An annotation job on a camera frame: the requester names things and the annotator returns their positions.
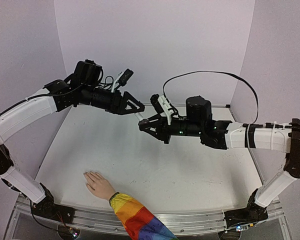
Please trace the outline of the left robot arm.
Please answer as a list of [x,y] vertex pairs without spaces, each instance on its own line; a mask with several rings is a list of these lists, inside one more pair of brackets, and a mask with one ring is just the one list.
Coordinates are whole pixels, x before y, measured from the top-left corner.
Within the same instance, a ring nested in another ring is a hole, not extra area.
[[66,79],[46,84],[35,94],[0,113],[0,179],[24,194],[46,218],[54,218],[57,206],[49,191],[28,174],[23,173],[10,157],[5,142],[25,127],[43,117],[78,105],[92,106],[115,115],[141,113],[145,106],[129,92],[121,93],[133,71],[126,69],[113,81],[110,89],[102,83],[102,66],[92,60],[79,61]]

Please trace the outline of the rainbow sleeve forearm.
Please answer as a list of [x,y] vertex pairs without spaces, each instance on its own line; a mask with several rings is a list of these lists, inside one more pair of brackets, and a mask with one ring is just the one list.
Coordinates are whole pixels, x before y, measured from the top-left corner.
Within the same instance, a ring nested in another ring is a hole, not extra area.
[[132,240],[176,240],[177,237],[135,198],[116,192],[109,200]]

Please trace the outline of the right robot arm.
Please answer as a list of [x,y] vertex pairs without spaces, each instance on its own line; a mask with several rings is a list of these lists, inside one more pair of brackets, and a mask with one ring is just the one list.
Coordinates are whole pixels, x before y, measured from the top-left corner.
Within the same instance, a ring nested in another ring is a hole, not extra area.
[[285,164],[259,188],[254,203],[266,208],[290,184],[300,179],[300,120],[290,123],[248,124],[213,120],[211,102],[201,96],[186,99],[186,115],[177,113],[163,95],[154,94],[151,104],[156,115],[136,114],[140,131],[168,144],[171,136],[199,137],[202,145],[218,150],[264,149],[285,153]]

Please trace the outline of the mannequin hand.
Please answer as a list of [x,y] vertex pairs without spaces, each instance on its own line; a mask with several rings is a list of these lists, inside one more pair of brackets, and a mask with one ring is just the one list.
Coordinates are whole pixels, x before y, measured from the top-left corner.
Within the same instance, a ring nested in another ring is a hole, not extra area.
[[85,172],[87,189],[97,198],[109,201],[116,193],[110,182],[98,172]]

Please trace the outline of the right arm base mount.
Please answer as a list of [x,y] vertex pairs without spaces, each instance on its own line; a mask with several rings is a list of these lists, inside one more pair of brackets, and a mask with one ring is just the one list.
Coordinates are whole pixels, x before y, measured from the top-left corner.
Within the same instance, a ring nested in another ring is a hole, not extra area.
[[255,190],[248,199],[247,206],[233,210],[227,210],[224,213],[226,229],[235,229],[238,226],[256,224],[268,219],[266,207],[255,203],[257,190]]

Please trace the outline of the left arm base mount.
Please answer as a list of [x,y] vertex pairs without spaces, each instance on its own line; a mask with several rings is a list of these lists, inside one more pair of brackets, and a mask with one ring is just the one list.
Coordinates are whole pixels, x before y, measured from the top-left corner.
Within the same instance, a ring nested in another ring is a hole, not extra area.
[[74,220],[75,209],[70,206],[56,204],[51,192],[43,186],[45,197],[38,203],[32,203],[31,213],[35,216],[71,224]]

